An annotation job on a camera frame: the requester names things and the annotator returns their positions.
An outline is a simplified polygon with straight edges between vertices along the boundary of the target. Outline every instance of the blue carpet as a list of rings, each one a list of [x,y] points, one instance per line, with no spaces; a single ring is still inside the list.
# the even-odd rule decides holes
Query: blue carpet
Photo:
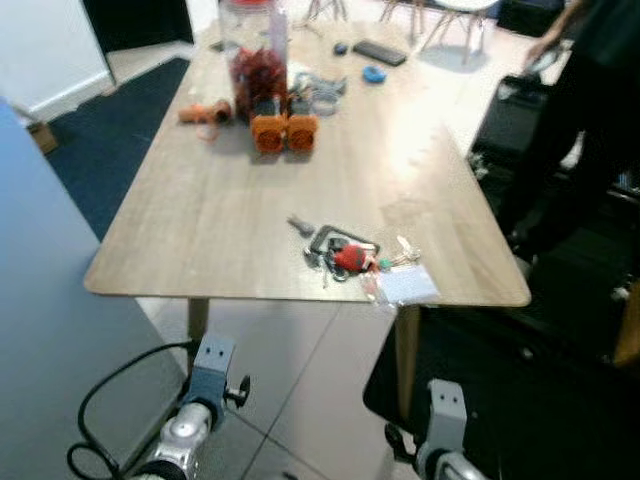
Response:
[[[47,155],[98,239],[129,190],[189,62],[175,58],[57,118]]]

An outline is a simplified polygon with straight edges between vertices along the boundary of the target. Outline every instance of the white chair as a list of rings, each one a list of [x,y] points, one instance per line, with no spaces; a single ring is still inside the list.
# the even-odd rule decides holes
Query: white chair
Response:
[[[473,27],[478,25],[480,28],[481,36],[480,36],[480,50],[484,47],[484,21],[487,16],[487,11],[489,8],[498,3],[498,0],[435,0],[435,2],[444,8],[444,13],[437,25],[427,38],[422,49],[424,50],[433,37],[436,35],[438,30],[442,29],[442,33],[440,34],[440,42],[443,41],[449,26],[456,19],[461,22],[463,28],[467,31],[467,40],[465,43],[465,53],[462,62],[466,64],[469,61],[469,55],[471,54],[471,34],[473,32]],[[464,25],[462,23],[461,17],[464,15],[469,15],[469,24]]]
[[[411,11],[411,38],[415,37],[418,17],[420,18],[420,33],[424,33],[424,2],[425,0],[413,0],[413,10]],[[388,22],[391,20],[391,15],[397,6],[398,0],[387,0],[387,6],[384,7],[380,21]]]
[[[316,20],[322,12],[330,7],[333,7],[334,20],[342,17],[345,22],[347,21],[347,6],[344,4],[344,0],[312,0],[305,20]]]

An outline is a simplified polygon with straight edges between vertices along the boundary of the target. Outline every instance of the black bag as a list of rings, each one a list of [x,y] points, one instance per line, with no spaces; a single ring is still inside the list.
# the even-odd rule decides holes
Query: black bag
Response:
[[[498,26],[523,35],[540,37],[564,8],[564,0],[504,0]]]

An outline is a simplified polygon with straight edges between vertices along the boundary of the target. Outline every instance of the baseboard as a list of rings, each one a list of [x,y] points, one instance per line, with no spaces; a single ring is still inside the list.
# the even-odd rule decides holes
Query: baseboard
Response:
[[[30,113],[39,120],[49,121],[63,113],[75,110],[81,103],[111,87],[113,87],[113,81],[109,72],[105,71],[34,105]]]

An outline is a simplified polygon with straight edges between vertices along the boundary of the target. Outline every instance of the hand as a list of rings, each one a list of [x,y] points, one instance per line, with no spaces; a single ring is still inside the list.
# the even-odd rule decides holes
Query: hand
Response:
[[[560,39],[561,36],[554,31],[549,31],[545,35],[543,35],[540,40],[538,40],[538,42],[527,52],[527,56],[525,57],[524,61],[524,68],[526,69],[527,67],[529,67],[542,55],[555,47],[560,42]]]

